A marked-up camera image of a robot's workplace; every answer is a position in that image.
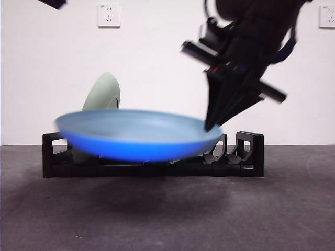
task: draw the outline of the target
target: white wall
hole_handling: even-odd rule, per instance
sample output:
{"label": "white wall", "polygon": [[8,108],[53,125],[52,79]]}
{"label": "white wall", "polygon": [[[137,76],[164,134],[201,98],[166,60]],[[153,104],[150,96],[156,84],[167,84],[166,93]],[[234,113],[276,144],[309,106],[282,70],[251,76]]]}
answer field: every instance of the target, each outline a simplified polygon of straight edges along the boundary
{"label": "white wall", "polygon": [[[205,21],[202,0],[118,0],[121,28],[98,29],[98,0],[68,0],[57,11],[38,0],[2,0],[1,144],[41,144],[56,117],[80,110],[106,71],[121,86],[121,107],[205,118],[205,66],[180,53]],[[318,6],[306,4],[299,44],[263,79],[288,92],[227,122],[263,133],[266,144],[335,144],[335,30],[318,29]]]}

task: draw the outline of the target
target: table surface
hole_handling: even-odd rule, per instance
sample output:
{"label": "table surface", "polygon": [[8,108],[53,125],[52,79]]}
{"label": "table surface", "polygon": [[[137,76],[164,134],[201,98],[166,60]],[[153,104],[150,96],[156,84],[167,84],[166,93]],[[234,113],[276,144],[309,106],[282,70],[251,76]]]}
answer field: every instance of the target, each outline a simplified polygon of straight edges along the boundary
{"label": "table surface", "polygon": [[265,146],[265,178],[42,178],[1,147],[1,250],[335,250],[335,145]]}

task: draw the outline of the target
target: light blue plate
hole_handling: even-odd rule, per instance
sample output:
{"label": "light blue plate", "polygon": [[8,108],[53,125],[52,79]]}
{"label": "light blue plate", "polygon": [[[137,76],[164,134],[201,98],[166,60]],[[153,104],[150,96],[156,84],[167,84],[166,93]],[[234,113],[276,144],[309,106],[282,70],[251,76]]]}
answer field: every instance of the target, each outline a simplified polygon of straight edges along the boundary
{"label": "light blue plate", "polygon": [[60,116],[56,124],[76,148],[124,161],[171,161],[200,155],[218,142],[215,126],[171,113],[100,109]]}

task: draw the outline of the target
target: electrical outlet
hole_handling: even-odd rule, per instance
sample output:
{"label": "electrical outlet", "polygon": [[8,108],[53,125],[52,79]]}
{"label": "electrical outlet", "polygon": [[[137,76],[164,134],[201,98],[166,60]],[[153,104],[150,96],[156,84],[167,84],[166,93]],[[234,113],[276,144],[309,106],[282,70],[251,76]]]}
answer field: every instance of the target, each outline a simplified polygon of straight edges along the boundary
{"label": "electrical outlet", "polygon": [[98,5],[98,26],[99,27],[120,27],[120,5],[99,4]]}
{"label": "electrical outlet", "polygon": [[335,28],[335,5],[320,6],[320,28]]}

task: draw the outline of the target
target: black object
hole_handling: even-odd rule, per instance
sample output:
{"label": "black object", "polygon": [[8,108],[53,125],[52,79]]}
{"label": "black object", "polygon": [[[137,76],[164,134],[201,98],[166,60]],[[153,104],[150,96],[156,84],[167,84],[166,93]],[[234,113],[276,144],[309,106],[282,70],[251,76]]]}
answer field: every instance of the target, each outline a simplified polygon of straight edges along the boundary
{"label": "black object", "polygon": [[[223,145],[216,145],[203,156],[163,163],[130,163],[96,156],[84,164],[72,161],[72,147],[54,153],[52,141],[62,139],[60,133],[43,135],[43,177],[102,176],[242,176],[264,177],[264,138],[261,134],[237,132],[236,145],[227,153],[227,135]],[[250,142],[246,149],[244,142]]]}
{"label": "black object", "polygon": [[41,2],[50,5],[55,9],[59,9],[63,4],[66,4],[66,0],[40,0]]}
{"label": "black object", "polygon": [[[182,51],[210,66],[206,70],[209,103],[206,131],[222,125],[235,115],[268,96],[278,102],[286,94],[260,78],[270,64],[284,61],[296,44],[296,20],[305,0],[216,0],[219,14],[232,23],[219,27],[210,17],[204,0],[207,22],[199,42],[183,43]],[[281,48],[286,33],[291,37]]]}

